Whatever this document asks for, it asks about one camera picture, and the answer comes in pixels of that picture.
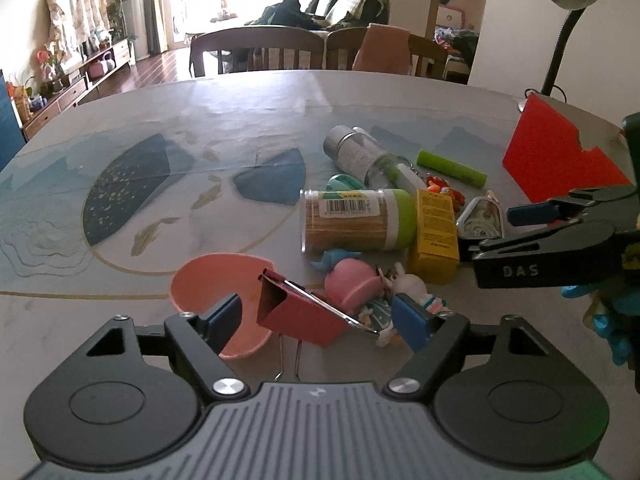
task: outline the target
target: wooden chair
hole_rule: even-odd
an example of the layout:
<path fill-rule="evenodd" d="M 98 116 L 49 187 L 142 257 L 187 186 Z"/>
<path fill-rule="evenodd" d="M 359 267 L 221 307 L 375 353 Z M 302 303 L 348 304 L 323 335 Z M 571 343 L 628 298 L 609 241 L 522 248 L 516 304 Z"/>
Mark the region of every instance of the wooden chair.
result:
<path fill-rule="evenodd" d="M 240 72 L 240 57 L 247 56 L 247 70 L 269 70 L 269 49 L 278 49 L 278 69 L 285 65 L 285 49 L 293 50 L 293 69 L 300 68 L 300 51 L 310 53 L 309 68 L 322 69 L 324 39 L 309 30 L 280 25 L 248 25 L 204 34 L 191 41 L 189 67 L 193 75 L 204 77 L 205 52 L 217 51 L 218 74 L 223 73 L 223 52 L 230 52 L 231 72 Z"/>
<path fill-rule="evenodd" d="M 362 46 L 365 27 L 343 28 L 329 34 L 326 38 L 326 68 L 339 70 L 338 57 L 341 50 L 347 51 L 346 69 L 352 70 L 353 61 Z M 447 49 L 435 43 L 435 41 L 421 38 L 415 34 L 409 36 L 409 52 L 412 58 L 417 57 L 414 75 L 431 79 L 444 79 L 444 70 L 447 64 Z M 424 59 L 433 62 L 424 63 Z"/>

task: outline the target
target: gray ribbed plate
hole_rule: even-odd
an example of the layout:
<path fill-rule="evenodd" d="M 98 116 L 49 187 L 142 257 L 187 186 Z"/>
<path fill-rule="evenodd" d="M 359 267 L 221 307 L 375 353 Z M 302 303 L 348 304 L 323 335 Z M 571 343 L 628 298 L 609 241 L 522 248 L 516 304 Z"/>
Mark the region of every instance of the gray ribbed plate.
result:
<path fill-rule="evenodd" d="M 46 463 L 28 480 L 604 480 L 593 463 L 522 472 L 480 462 L 443 438 L 420 404 L 370 383 L 264 384 L 220 404 L 182 448 L 154 464 L 92 474 Z"/>

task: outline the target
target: pink towel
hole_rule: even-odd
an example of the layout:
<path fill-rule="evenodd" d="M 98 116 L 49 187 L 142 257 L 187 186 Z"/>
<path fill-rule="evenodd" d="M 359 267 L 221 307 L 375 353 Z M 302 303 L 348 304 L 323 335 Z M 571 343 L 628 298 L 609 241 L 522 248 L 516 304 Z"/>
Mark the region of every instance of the pink towel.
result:
<path fill-rule="evenodd" d="M 408 30 L 371 23 L 356 54 L 353 70 L 407 75 L 410 59 Z"/>

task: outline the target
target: orange bowl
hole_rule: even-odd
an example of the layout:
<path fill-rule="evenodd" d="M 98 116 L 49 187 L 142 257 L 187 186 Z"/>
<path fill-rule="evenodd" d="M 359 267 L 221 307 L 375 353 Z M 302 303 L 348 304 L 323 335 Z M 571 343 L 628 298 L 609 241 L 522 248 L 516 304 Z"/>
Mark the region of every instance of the orange bowl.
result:
<path fill-rule="evenodd" d="M 235 253 L 203 254 L 175 273 L 169 295 L 180 312 L 203 314 L 228 294 L 242 299 L 242 322 L 220 357 L 240 359 L 258 351 L 271 330 L 256 322 L 262 282 L 258 276 L 273 263 L 257 256 Z"/>

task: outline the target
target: barcode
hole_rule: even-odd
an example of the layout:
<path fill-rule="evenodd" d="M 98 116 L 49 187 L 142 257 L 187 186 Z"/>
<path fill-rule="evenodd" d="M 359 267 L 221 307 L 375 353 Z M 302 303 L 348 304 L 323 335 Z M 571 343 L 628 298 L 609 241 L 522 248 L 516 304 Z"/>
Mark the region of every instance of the barcode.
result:
<path fill-rule="evenodd" d="M 369 200 L 327 200 L 326 211 L 335 215 L 365 213 L 368 205 Z"/>

